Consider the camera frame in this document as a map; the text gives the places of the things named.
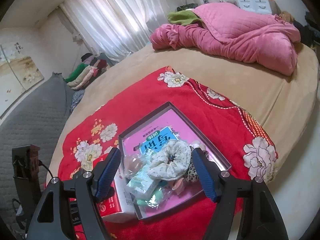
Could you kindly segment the black bag on floor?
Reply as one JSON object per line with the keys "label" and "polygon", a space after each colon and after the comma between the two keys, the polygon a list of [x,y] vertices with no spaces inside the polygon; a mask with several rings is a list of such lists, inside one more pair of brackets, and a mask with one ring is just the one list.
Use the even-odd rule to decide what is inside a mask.
{"label": "black bag on floor", "polygon": [[301,42],[314,51],[319,49],[319,26],[310,12],[305,13],[306,25],[294,20],[293,25],[299,30]]}

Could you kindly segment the white drawer cabinet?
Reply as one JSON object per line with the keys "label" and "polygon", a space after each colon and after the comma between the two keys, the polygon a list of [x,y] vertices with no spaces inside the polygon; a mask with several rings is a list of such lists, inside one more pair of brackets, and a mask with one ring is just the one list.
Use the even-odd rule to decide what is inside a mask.
{"label": "white drawer cabinet", "polygon": [[239,7],[245,11],[258,14],[272,14],[269,0],[237,0]]}

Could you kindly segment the green cloth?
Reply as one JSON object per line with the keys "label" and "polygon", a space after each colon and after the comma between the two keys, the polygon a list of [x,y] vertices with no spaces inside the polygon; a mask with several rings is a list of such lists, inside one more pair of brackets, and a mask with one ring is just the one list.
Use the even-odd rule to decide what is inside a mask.
{"label": "green cloth", "polygon": [[192,10],[182,10],[177,12],[170,12],[167,16],[168,22],[187,26],[190,24],[202,23],[202,20]]}

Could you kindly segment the leopard print scrunchie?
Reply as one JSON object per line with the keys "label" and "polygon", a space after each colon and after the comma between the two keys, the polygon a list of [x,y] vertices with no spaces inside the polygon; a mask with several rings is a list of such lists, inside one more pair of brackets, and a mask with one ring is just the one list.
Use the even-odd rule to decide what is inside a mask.
{"label": "leopard print scrunchie", "polygon": [[190,160],[190,165],[187,172],[184,174],[183,178],[188,183],[195,183],[199,180],[199,176],[197,175],[196,169],[193,165],[192,159]]}

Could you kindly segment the white sheer curtain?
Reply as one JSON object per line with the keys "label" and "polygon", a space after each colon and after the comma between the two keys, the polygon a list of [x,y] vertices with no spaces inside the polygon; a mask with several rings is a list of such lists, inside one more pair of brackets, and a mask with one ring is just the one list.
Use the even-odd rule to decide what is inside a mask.
{"label": "white sheer curtain", "polygon": [[65,0],[60,7],[89,49],[120,62],[150,42],[184,0]]}

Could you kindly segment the stack of folded clothes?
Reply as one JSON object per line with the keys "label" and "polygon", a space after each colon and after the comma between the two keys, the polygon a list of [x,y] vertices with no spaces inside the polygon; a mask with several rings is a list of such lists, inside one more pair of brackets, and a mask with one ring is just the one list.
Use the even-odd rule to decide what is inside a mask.
{"label": "stack of folded clothes", "polygon": [[65,79],[65,82],[72,90],[82,90],[110,67],[108,59],[104,55],[100,54],[96,57],[91,53],[86,53],[81,57],[81,62],[76,69]]}

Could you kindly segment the white floral scrunchie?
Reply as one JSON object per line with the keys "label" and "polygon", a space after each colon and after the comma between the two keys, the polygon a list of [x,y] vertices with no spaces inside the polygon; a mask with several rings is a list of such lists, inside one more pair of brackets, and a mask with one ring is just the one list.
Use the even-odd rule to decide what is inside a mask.
{"label": "white floral scrunchie", "polygon": [[151,156],[147,174],[152,179],[178,180],[188,171],[190,163],[190,145],[182,140],[170,139]]}

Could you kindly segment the red tissue box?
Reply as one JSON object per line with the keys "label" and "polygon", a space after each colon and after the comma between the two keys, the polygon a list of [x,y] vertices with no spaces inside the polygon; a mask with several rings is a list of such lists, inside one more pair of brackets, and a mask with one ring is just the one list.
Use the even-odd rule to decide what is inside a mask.
{"label": "red tissue box", "polygon": [[122,164],[120,164],[111,186],[114,188],[113,196],[98,204],[103,221],[126,223],[136,219],[131,195],[126,191],[126,179],[123,176]]}

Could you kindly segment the grey quilted headboard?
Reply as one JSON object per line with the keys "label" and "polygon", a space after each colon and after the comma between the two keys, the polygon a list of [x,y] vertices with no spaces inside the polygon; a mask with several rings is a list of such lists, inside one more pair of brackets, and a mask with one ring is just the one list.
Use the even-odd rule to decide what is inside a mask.
{"label": "grey quilted headboard", "polygon": [[59,73],[31,92],[1,124],[1,215],[13,216],[17,197],[11,149],[21,145],[40,148],[39,158],[49,165],[57,141],[70,115],[73,90]]}

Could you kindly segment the small green tissue pack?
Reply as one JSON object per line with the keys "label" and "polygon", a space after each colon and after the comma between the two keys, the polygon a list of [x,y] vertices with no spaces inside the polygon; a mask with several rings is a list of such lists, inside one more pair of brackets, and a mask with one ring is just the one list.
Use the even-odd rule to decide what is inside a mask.
{"label": "small green tissue pack", "polygon": [[137,199],[150,199],[159,184],[159,179],[152,179],[148,175],[150,165],[144,165],[127,183],[126,189]]}

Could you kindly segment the grey tray with pink book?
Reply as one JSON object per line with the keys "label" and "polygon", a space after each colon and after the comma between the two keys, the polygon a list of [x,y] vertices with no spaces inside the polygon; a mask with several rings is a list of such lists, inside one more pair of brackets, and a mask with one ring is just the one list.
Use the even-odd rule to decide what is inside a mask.
{"label": "grey tray with pink book", "polygon": [[[215,162],[220,171],[228,171],[231,168],[229,161],[216,146],[179,109],[172,103],[166,102],[119,135],[119,148],[123,155],[121,161],[123,170],[123,161],[126,155],[141,154],[146,158],[146,164],[149,165],[151,156],[159,152],[170,139],[182,140],[189,145],[193,141],[199,140],[207,148],[208,155],[205,155],[207,159]],[[157,187],[169,187],[168,182],[160,180]],[[176,195],[173,191],[169,199],[163,202],[158,209],[138,206],[136,204],[137,198],[131,193],[129,194],[131,195],[137,218],[142,220],[183,207],[195,199],[202,191],[199,180],[195,183],[186,182],[185,189],[181,194]]]}

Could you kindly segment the clear bag with pink item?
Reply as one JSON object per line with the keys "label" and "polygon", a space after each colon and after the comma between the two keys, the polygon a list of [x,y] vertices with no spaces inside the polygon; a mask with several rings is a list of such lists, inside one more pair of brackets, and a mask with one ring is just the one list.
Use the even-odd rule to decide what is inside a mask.
{"label": "clear bag with pink item", "polygon": [[146,158],[141,154],[131,154],[124,157],[124,176],[127,179],[133,178],[138,171],[146,164]]}

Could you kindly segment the green sponge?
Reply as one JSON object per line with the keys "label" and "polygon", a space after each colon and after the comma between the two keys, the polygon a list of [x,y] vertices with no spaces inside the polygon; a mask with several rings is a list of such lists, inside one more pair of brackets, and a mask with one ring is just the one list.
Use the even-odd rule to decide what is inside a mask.
{"label": "green sponge", "polygon": [[136,204],[142,207],[150,207],[153,209],[158,209],[159,206],[167,201],[172,195],[173,190],[169,187],[157,187],[149,199],[137,199]]}

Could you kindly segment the beige round bed cover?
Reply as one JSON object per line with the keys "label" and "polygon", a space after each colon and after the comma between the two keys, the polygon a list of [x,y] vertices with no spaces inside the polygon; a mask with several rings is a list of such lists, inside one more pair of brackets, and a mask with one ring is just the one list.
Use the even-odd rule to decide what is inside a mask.
{"label": "beige round bed cover", "polygon": [[171,67],[227,97],[256,120],[274,143],[278,154],[277,175],[303,134],[316,102],[317,57],[303,44],[298,43],[295,48],[298,63],[288,77],[258,64],[212,57],[195,49],[154,51],[152,46],[146,46],[109,69],[86,89],[60,135],[50,170],[59,176],[65,138],[87,117],[149,74]]}

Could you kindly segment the pink quilted duvet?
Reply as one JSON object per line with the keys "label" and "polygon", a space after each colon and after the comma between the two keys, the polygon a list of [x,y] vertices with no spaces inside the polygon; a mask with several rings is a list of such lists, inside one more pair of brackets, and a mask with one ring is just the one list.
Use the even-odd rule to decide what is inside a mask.
{"label": "pink quilted duvet", "polygon": [[277,15],[245,11],[232,3],[192,9],[202,23],[163,24],[150,37],[153,49],[197,48],[205,54],[258,63],[290,76],[297,65],[299,30]]}

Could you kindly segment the wall painting panels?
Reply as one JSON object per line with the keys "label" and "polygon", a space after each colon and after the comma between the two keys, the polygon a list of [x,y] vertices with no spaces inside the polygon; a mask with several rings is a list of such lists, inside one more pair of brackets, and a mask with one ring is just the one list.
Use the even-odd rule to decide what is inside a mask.
{"label": "wall painting panels", "polygon": [[1,44],[1,115],[44,77],[18,42]]}

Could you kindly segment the dark patterned cloth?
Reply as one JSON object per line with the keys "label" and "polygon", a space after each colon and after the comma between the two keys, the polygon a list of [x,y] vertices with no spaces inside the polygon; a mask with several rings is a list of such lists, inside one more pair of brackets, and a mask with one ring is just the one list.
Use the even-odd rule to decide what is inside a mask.
{"label": "dark patterned cloth", "polygon": [[72,103],[71,103],[71,107],[70,107],[70,113],[72,113],[72,111],[74,111],[76,106],[80,103],[80,101],[82,100],[82,98],[84,96],[84,93],[85,93],[85,90],[81,89],[81,90],[76,91],[73,94]]}

